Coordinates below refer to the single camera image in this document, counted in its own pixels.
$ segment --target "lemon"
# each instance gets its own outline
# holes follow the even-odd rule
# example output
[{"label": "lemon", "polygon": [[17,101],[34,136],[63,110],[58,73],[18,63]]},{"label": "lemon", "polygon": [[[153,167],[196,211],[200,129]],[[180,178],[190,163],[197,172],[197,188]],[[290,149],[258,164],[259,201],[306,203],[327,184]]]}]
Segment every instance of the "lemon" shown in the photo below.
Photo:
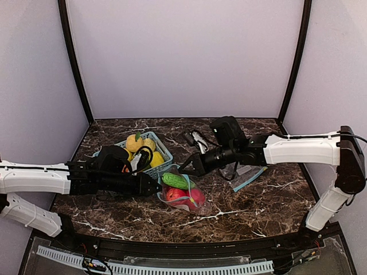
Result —
[{"label": "lemon", "polygon": [[153,152],[155,151],[155,142],[152,141],[151,139],[147,138],[147,139],[143,140],[143,145],[148,146],[149,148],[151,148],[151,150]]},{"label": "lemon", "polygon": [[137,152],[140,147],[143,146],[143,139],[141,137],[138,140],[135,139],[135,135],[130,135],[126,139],[126,149],[130,152]]},{"label": "lemon", "polygon": [[153,153],[153,160],[150,163],[151,168],[157,167],[165,162],[165,159],[160,152]]},{"label": "lemon", "polygon": [[132,161],[132,153],[128,150],[128,149],[126,149],[126,148],[124,148],[125,149],[125,151],[128,153],[128,161],[130,162],[130,161]]}]

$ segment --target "clear plastic bag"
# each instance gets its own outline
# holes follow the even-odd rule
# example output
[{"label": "clear plastic bag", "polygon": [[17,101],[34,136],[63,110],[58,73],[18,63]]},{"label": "clear plastic bag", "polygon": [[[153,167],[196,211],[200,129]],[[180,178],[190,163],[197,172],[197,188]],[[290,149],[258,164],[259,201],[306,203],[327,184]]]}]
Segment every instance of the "clear plastic bag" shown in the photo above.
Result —
[{"label": "clear plastic bag", "polygon": [[[231,178],[235,164],[231,163],[220,169],[221,174],[226,178]],[[229,180],[231,188],[234,192],[238,192],[240,189],[257,179],[268,167],[252,166],[252,165],[238,165],[235,173],[235,177]]]},{"label": "clear plastic bag", "polygon": [[159,172],[158,183],[162,191],[157,193],[158,198],[169,206],[206,215],[211,207],[205,195],[189,176],[180,174],[178,168],[179,165],[171,164]]}]

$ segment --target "white robotic arm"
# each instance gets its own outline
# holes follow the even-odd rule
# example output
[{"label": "white robotic arm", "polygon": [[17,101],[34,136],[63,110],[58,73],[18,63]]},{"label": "white robotic arm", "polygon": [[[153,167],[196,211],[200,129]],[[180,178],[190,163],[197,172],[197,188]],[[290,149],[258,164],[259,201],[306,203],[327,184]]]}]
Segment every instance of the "white robotic arm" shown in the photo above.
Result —
[{"label": "white robotic arm", "polygon": [[51,237],[63,230],[73,230],[71,220],[27,202],[15,192],[34,191],[58,194],[96,194],[98,190],[115,191],[126,196],[149,196],[161,186],[149,175],[123,174],[128,164],[125,150],[103,147],[99,156],[89,162],[54,165],[29,165],[0,161],[0,217],[8,217],[26,227],[38,229]]},{"label": "white robotic arm", "polygon": [[[234,117],[214,121],[210,127],[220,146],[210,151],[200,147],[201,154],[192,155],[180,167],[180,173],[203,176],[232,162],[261,166],[285,162],[338,166],[338,178],[305,219],[303,226],[312,232],[323,229],[334,213],[365,187],[364,156],[349,127],[313,136],[272,134],[247,139],[236,123]],[[98,157],[87,163],[33,166],[0,162],[0,216],[15,219],[55,237],[65,229],[65,217],[40,209],[14,192],[83,195],[111,190],[147,196],[161,191],[161,186],[145,173],[123,175],[122,168],[128,164],[127,157],[123,156],[126,151],[115,147],[105,147]],[[189,164],[192,164],[191,170],[186,169]]]},{"label": "white robotic arm", "polygon": [[364,155],[352,129],[319,135],[255,135],[247,139],[234,117],[222,117],[211,125],[219,147],[194,154],[180,167],[182,174],[203,176],[233,162],[266,166],[278,163],[324,163],[338,166],[338,178],[309,211],[304,224],[319,232],[328,220],[361,192],[365,185]]}]

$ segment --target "blue basket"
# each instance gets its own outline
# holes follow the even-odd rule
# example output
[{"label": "blue basket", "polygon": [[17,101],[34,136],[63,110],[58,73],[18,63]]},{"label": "blue basket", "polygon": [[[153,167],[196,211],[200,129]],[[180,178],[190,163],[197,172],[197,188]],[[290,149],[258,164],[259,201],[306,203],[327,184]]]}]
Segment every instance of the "blue basket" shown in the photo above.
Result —
[{"label": "blue basket", "polygon": [[[164,170],[165,168],[167,168],[169,165],[172,164],[173,162],[173,156],[172,154],[168,151],[168,149],[166,148],[166,146],[163,145],[163,143],[161,142],[161,140],[156,136],[156,134],[154,132],[146,132],[146,133],[142,133],[141,134],[142,139],[147,139],[150,138],[152,141],[155,142],[156,145],[156,151],[160,152],[161,155],[163,156],[165,162],[163,162],[161,165],[154,167],[154,168],[150,168],[146,171],[144,171],[144,173],[147,173],[148,175],[150,175],[153,179],[158,179],[158,173],[162,170]],[[124,142],[119,142],[117,144],[115,144],[116,146],[120,146],[122,148],[126,148],[126,140]],[[93,154],[93,156],[98,156],[99,151],[95,152]]]}]

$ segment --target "white wall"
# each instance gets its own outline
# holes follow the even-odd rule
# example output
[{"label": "white wall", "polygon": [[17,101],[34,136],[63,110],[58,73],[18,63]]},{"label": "white wall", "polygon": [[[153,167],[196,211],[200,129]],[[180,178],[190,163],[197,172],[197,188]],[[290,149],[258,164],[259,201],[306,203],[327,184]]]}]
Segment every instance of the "white wall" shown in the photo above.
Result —
[{"label": "white wall", "polygon": [[302,0],[68,3],[96,118],[278,116]]},{"label": "white wall", "polygon": [[[70,159],[88,123],[72,76],[57,1],[0,1],[0,153],[20,163]],[[48,208],[52,194],[21,196]],[[18,274],[30,230],[0,220],[0,274]]]},{"label": "white wall", "polygon": [[[349,125],[367,137],[367,3],[314,1],[294,95],[289,133],[324,133]],[[334,178],[328,166],[307,165],[320,193]],[[358,274],[367,268],[367,191],[338,215]]]}]

